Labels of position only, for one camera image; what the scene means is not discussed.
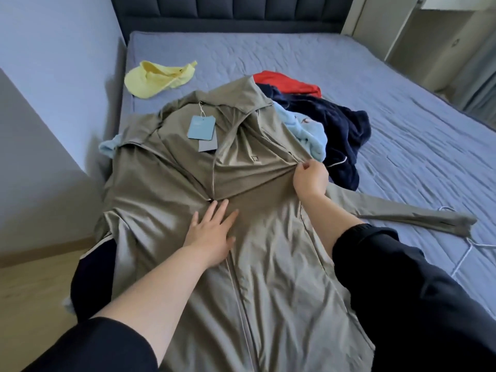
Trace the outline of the light blue hang tag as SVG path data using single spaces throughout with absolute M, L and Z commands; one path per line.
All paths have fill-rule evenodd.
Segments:
M 211 141 L 215 131 L 216 119 L 214 116 L 207 116 L 202 102 L 198 103 L 199 114 L 194 114 L 191 117 L 187 137 L 189 139 Z

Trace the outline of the grey hang tag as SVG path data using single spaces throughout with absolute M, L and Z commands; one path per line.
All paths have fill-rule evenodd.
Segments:
M 213 133 L 211 140 L 199 140 L 198 141 L 198 151 L 199 152 L 209 152 L 215 151 L 218 148 L 217 135 Z

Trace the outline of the red garment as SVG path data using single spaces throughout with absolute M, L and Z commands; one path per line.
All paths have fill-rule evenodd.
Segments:
M 321 89 L 317 85 L 293 79 L 285 74 L 264 70 L 253 75 L 256 83 L 271 85 L 284 94 L 301 94 L 321 98 Z

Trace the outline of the person's black long-sleeved top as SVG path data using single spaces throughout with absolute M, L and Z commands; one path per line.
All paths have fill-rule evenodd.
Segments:
M 351 227 L 333 247 L 338 281 L 375 345 L 371 372 L 496 372 L 496 320 L 395 230 Z M 89 319 L 22 372 L 159 372 L 127 325 Z

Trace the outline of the olive zip jacket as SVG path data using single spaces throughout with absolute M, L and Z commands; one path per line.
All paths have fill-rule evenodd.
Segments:
M 187 137 L 199 102 L 213 152 Z M 239 210 L 235 246 L 200 278 L 160 370 L 370 371 L 374 346 L 294 191 L 310 155 L 251 77 L 132 114 L 121 133 L 96 228 L 117 243 L 111 300 L 183 245 L 195 211 Z

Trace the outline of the yellow sun hat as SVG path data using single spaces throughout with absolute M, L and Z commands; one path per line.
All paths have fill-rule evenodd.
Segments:
M 125 75 L 123 82 L 133 96 L 149 99 L 164 90 L 185 85 L 193 78 L 196 66 L 196 61 L 183 67 L 167 67 L 149 61 L 141 61 L 139 66 L 131 69 Z

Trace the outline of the person's right hand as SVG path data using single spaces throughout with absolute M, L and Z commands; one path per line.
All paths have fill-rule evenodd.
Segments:
M 323 196 L 329 182 L 329 176 L 325 167 L 325 173 L 303 173 L 300 171 L 301 163 L 294 170 L 293 186 L 299 200 L 303 201 L 312 196 Z

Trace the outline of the person's right forearm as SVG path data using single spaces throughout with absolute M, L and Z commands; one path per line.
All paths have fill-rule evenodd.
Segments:
M 333 249 L 345 231 L 364 224 L 362 220 L 336 205 L 325 194 L 316 191 L 297 192 L 324 249 L 333 260 Z

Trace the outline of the person's left hand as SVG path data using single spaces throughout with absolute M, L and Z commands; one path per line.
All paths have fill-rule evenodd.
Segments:
M 218 265 L 228 256 L 229 252 L 225 252 L 226 238 L 234 237 L 230 235 L 230 231 L 239 215 L 238 210 L 234 210 L 229 215 L 225 213 L 223 222 L 220 225 L 215 225 L 214 213 L 218 204 L 219 201 L 212 201 L 202 218 L 199 214 L 197 229 L 195 231 L 188 230 L 183 244 L 184 247 L 193 250 L 200 257 L 205 268 Z

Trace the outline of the grey curtain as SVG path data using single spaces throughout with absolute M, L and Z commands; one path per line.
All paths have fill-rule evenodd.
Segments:
M 446 87 L 459 111 L 496 131 L 496 30 Z

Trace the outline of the light blue garment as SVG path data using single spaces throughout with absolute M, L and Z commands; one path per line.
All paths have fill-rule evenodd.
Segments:
M 310 117 L 284 109 L 279 103 L 273 103 L 279 120 L 288 128 L 303 148 L 317 161 L 323 162 L 326 158 L 327 137 L 321 123 Z M 121 134 L 113 139 L 99 144 L 98 150 L 104 156 L 113 159 L 117 148 L 121 145 Z

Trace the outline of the dark padded headboard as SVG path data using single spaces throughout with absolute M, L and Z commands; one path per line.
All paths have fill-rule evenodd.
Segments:
M 131 33 L 340 33 L 354 0 L 111 0 Z

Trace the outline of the person's left forearm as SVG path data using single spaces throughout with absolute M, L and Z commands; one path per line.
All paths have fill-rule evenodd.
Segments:
M 209 267 L 208 249 L 187 245 L 147 273 L 95 317 L 115 320 L 142 336 L 160 363 L 185 305 Z

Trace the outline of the navy garment with white piping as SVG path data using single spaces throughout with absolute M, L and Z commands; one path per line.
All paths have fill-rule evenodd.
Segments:
M 108 234 L 80 257 L 70 292 L 78 323 L 90 319 L 110 303 L 116 252 L 117 243 Z
M 257 84 L 264 95 L 290 112 L 302 113 L 321 123 L 327 137 L 326 158 L 322 162 L 330 181 L 339 187 L 356 191 L 359 174 L 356 161 L 359 149 L 371 136 L 371 125 L 365 111 L 336 105 L 310 95 L 284 94 L 271 85 Z

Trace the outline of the bed with blue-grey sheet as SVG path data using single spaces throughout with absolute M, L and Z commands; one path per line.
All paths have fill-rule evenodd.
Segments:
M 158 113 L 195 91 L 210 92 L 260 70 L 280 69 L 322 85 L 330 102 L 365 111 L 369 140 L 359 149 L 359 187 L 331 182 L 327 195 L 357 215 L 400 227 L 421 242 L 429 262 L 448 270 L 460 256 L 458 234 L 496 241 L 496 132 L 411 83 L 351 38 L 326 34 L 133 32 L 128 67 L 141 61 L 179 66 L 197 60 L 183 87 L 154 99 L 133 96 L 135 112 Z M 450 206 L 457 212 L 438 211 Z M 443 245 L 439 246 L 436 237 Z

